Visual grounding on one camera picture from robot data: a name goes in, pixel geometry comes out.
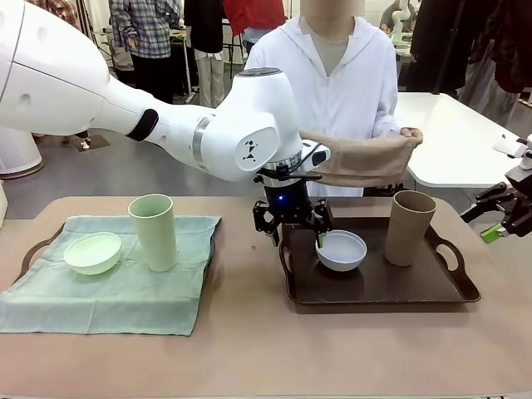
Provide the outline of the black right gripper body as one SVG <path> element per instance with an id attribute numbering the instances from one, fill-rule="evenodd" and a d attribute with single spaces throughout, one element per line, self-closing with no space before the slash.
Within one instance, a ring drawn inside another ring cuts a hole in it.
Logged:
<path id="1" fill-rule="evenodd" d="M 507 211 L 506 230 L 520 238 L 531 232 L 531 170 L 520 166 L 506 173 L 505 177 L 515 190 L 515 206 Z"/>

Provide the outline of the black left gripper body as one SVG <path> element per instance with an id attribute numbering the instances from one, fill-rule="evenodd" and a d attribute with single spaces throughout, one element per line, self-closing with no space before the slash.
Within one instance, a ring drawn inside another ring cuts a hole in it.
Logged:
<path id="1" fill-rule="evenodd" d="M 312 206 L 304 180 L 296 180 L 283 187 L 265 186 L 264 193 L 268 203 L 267 212 L 273 217 L 269 222 L 263 219 L 264 228 L 277 228 L 280 224 L 312 227 Z"/>

